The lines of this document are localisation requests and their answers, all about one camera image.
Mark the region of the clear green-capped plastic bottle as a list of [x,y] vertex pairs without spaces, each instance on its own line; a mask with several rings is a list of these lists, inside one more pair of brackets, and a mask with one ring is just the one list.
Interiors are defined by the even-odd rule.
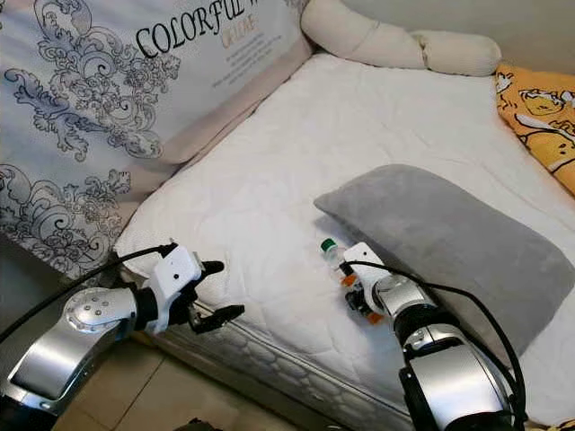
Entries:
[[[344,272],[345,268],[342,266],[340,253],[341,251],[345,250],[346,248],[344,246],[341,246],[339,243],[335,242],[332,238],[324,239],[324,241],[321,242],[322,256],[324,258],[324,261],[327,262],[330,267],[332,267],[333,274],[334,276],[336,276],[337,282],[340,283],[342,295],[344,295],[344,287],[342,287],[342,279],[344,277],[354,277],[354,275],[346,275]],[[383,316],[379,315],[379,321],[381,321],[382,319]],[[377,325],[379,324],[379,321],[369,321],[368,324]]]

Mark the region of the grey plush pillow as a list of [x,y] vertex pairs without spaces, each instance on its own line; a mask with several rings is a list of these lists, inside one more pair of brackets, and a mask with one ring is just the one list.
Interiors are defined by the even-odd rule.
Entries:
[[403,164],[363,173],[314,204],[386,263],[476,295],[523,360],[575,354],[569,208]]

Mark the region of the white floral print headboard cover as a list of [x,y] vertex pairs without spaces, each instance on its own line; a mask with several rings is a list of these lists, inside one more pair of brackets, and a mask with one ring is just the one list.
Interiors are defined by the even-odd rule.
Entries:
[[180,128],[303,36],[309,0],[30,0],[1,9],[0,222],[67,277],[180,169]]

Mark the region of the yellow cartoon print blanket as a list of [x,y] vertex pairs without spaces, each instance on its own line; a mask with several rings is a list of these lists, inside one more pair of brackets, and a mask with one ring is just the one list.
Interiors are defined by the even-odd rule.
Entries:
[[575,197],[575,74],[500,63],[494,97],[526,151]]

